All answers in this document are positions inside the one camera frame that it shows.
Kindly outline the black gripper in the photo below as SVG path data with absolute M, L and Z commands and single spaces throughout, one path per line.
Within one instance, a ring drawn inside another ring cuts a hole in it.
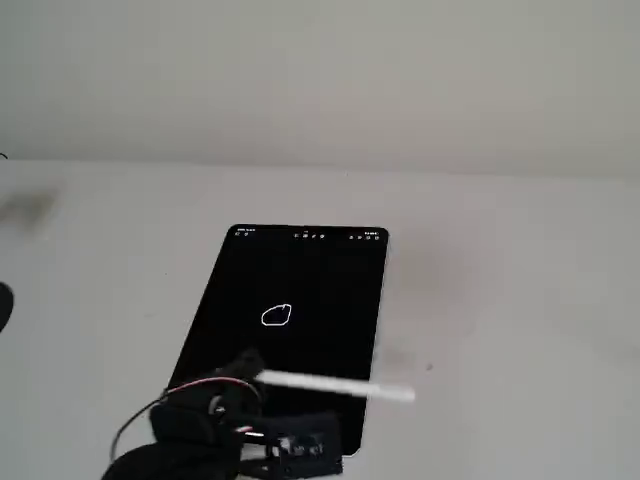
M 259 352 L 247 349 L 215 370 L 216 376 L 170 388 L 151 408 L 154 437 L 161 443 L 223 443 L 253 429 L 263 393 L 252 382 L 265 369 Z

